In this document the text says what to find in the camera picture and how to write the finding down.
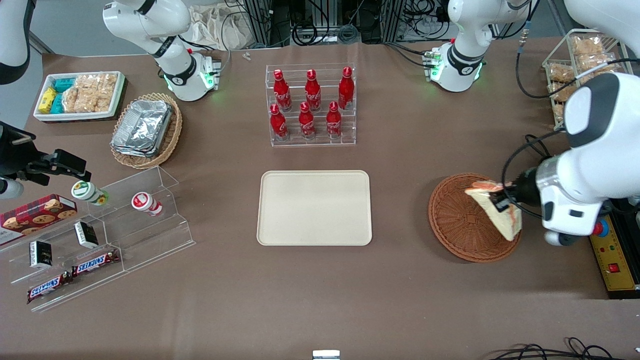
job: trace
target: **floor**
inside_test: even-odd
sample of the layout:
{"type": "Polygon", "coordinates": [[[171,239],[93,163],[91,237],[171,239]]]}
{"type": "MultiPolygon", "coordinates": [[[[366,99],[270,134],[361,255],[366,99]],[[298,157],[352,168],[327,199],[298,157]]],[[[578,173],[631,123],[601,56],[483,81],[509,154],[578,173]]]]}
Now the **floor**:
{"type": "MultiPolygon", "coordinates": [[[[31,31],[55,53],[71,56],[143,54],[134,44],[114,37],[102,21],[107,0],[39,0],[31,31]]],[[[559,36],[547,0],[540,0],[532,20],[531,37],[559,36]]],[[[186,0],[187,5],[212,3],[212,0],[186,0]]],[[[570,23],[561,9],[565,25],[570,23]]],[[[0,120],[23,128],[42,81],[42,57],[31,52],[31,64],[17,82],[0,86],[0,120]]]]}

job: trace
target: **sandwich wrapper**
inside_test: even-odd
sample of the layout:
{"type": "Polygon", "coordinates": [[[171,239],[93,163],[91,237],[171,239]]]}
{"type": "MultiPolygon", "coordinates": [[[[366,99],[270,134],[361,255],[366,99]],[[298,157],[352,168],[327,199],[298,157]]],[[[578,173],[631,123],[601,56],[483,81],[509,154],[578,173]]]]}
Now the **sandwich wrapper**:
{"type": "Polygon", "coordinates": [[[514,204],[509,204],[509,208],[503,212],[498,212],[495,208],[489,194],[492,192],[502,191],[502,185],[498,185],[493,181],[476,181],[471,187],[465,190],[465,193],[471,196],[489,216],[491,222],[500,231],[505,239],[513,241],[515,236],[522,230],[522,211],[514,204]]]}
{"type": "Polygon", "coordinates": [[[111,139],[120,154],[152,158],[160,151],[172,107],[164,101],[134,101],[111,139]]]}

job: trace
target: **emergency stop button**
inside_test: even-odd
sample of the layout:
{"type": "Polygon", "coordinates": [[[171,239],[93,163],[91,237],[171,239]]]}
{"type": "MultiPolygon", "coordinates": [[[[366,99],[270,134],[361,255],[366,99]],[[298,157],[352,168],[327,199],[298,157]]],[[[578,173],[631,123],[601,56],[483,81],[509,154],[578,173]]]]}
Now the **emergency stop button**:
{"type": "Polygon", "coordinates": [[[600,219],[593,226],[593,235],[598,237],[605,237],[609,234],[609,224],[604,219],[600,219]]]}
{"type": "Polygon", "coordinates": [[[609,264],[609,272],[620,272],[620,266],[617,263],[609,264]]]}

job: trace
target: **round wicker basket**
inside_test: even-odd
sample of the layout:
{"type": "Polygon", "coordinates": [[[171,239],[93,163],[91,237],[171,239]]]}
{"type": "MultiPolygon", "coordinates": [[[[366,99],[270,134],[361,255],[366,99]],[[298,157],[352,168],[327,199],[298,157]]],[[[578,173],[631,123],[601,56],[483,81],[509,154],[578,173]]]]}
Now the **round wicker basket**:
{"type": "Polygon", "coordinates": [[[489,180],[473,173],[450,176],[438,184],[429,200],[428,218],[442,245],[459,258],[491,263],[509,256],[520,241],[507,241],[489,216],[465,189],[474,181],[489,180]]]}
{"type": "MultiPolygon", "coordinates": [[[[170,123],[167,126],[166,131],[164,132],[164,138],[162,140],[162,144],[160,145],[160,152],[158,153],[158,155],[154,156],[153,158],[143,158],[141,156],[120,154],[113,148],[111,149],[111,153],[119,163],[132,168],[144,170],[164,163],[169,158],[169,156],[171,156],[171,153],[175,149],[175,146],[178,144],[178,138],[180,138],[180,132],[182,131],[182,114],[180,113],[178,104],[176,104],[171,97],[165,94],[153,93],[142,95],[141,97],[137,98],[137,100],[161,100],[167,102],[168,104],[171,104],[171,106],[173,107],[173,112],[169,119],[170,123]]],[[[132,103],[133,101],[130,102],[129,105],[127,105],[127,107],[121,112],[120,117],[118,117],[118,122],[116,123],[115,129],[113,130],[114,134],[116,133],[116,131],[118,131],[118,127],[120,126],[120,123],[122,123],[124,114],[131,107],[132,103]]]]}

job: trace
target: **brown table surface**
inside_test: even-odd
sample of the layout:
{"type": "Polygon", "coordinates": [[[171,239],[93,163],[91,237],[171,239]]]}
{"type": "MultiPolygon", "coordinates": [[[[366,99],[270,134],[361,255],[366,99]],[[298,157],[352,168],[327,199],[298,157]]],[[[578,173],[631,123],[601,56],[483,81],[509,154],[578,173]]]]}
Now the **brown table surface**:
{"type": "MultiPolygon", "coordinates": [[[[544,91],[540,63],[557,41],[527,43],[521,69],[531,92],[544,91]]],[[[549,101],[516,87],[516,47],[494,42],[482,76],[461,94],[427,83],[418,66],[382,45],[251,51],[251,62],[234,53],[219,91],[179,103],[182,135],[163,165],[181,182],[177,205],[197,244],[42,314],[24,305],[24,288],[9,285],[0,254],[0,357],[308,359],[314,349],[336,348],[343,359],[478,359],[517,343],[565,349],[565,336],[637,357],[640,303],[604,300],[587,241],[552,247],[540,222],[526,217],[510,257],[473,264],[450,254],[429,228],[427,203],[440,180],[459,172],[497,178],[524,134],[550,129],[549,101]],[[357,145],[272,149],[265,65],[343,61],[357,66],[357,145]],[[307,169],[369,174],[370,244],[256,241],[261,175],[307,169]]],[[[168,92],[156,69],[151,56],[44,56],[45,74],[122,71],[126,102],[168,92]]],[[[86,159],[92,181],[104,186],[136,172],[109,151],[113,124],[29,119],[28,129],[41,151],[61,147],[86,159]]],[[[549,144],[565,149],[562,139],[549,144]]],[[[511,176],[537,160],[525,152],[511,176]]],[[[73,182],[27,184],[27,195],[2,208],[66,194],[73,182]]]]}

